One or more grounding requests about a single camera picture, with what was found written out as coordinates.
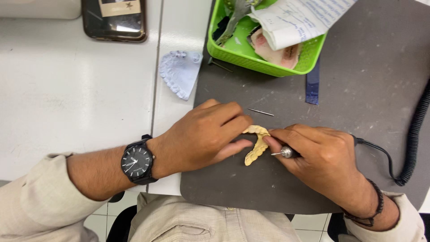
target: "green plastic basket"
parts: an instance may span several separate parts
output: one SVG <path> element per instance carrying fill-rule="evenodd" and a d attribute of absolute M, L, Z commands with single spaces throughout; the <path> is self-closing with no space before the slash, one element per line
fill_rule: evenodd
<path fill-rule="evenodd" d="M 276 1 L 277 0 L 263 0 L 256 9 L 266 8 Z M 224 1 L 216 0 L 208 31 L 207 48 L 209 54 L 214 58 L 275 77 L 303 75 L 310 72 L 315 66 L 327 35 L 327 33 L 325 33 L 303 42 L 298 64 L 292 70 L 269 63 L 255 53 L 254 48 L 248 43 L 246 37 L 258 23 L 253 22 L 248 16 L 239 21 L 233 36 L 225 43 L 225 48 L 217 46 L 212 39 L 212 33 L 215 32 L 218 28 L 218 23 L 225 16 Z"/>

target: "shirt sleeve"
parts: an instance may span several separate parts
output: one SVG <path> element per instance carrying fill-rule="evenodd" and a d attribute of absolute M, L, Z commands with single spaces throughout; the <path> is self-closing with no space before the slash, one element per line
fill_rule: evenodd
<path fill-rule="evenodd" d="M 399 207 L 397 225 L 388 231 L 375 232 L 344 219 L 347 229 L 362 242 L 425 242 L 424 223 L 418 211 L 403 193 L 383 192 Z"/>
<path fill-rule="evenodd" d="M 49 154 L 26 176 L 0 188 L 0 238 L 55 235 L 56 241 L 97 240 L 83 227 L 83 220 L 107 200 L 93 201 L 79 192 L 67 172 L 70 155 Z"/>

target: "right hand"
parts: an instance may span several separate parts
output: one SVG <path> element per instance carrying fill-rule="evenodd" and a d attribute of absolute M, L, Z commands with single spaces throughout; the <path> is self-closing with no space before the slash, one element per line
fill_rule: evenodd
<path fill-rule="evenodd" d="M 376 192 L 356 168 L 352 135 L 302 124 L 269 133 L 272 137 L 263 140 L 273 153 L 282 148 L 277 138 L 301 154 L 299 158 L 276 158 L 303 183 L 352 214 L 366 217 L 375 212 Z"/>

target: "wristwatch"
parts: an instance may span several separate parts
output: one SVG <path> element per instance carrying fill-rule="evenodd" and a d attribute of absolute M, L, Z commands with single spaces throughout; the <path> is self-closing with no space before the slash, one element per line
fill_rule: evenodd
<path fill-rule="evenodd" d="M 132 183 L 146 185 L 158 181 L 151 176 L 155 156 L 146 146 L 150 139 L 151 135 L 145 134 L 142 140 L 127 145 L 121 158 L 121 169 Z"/>

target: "bracelet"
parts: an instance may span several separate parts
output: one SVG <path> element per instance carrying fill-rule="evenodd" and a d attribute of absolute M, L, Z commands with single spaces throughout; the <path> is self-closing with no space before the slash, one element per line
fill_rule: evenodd
<path fill-rule="evenodd" d="M 373 224 L 375 223 L 374 217 L 376 215 L 382 213 L 382 209 L 384 207 L 384 195 L 382 194 L 381 189 L 379 189 L 379 187 L 372 180 L 370 180 L 370 179 L 367 179 L 367 180 L 370 182 L 370 184 L 372 184 L 373 188 L 375 188 L 376 193 L 378 195 L 378 208 L 376 209 L 376 213 L 373 216 L 368 217 L 368 218 L 360 218 L 360 217 L 356 217 L 356 216 L 348 213 L 342 207 L 341 207 L 341 209 L 345 213 L 344 216 L 345 216 L 346 219 L 351 219 L 352 221 L 354 221 L 354 222 L 356 222 L 358 224 L 361 224 L 363 226 L 373 227 Z M 360 222 L 360 220 L 369 220 L 369 223 L 363 223 L 363 222 Z"/>

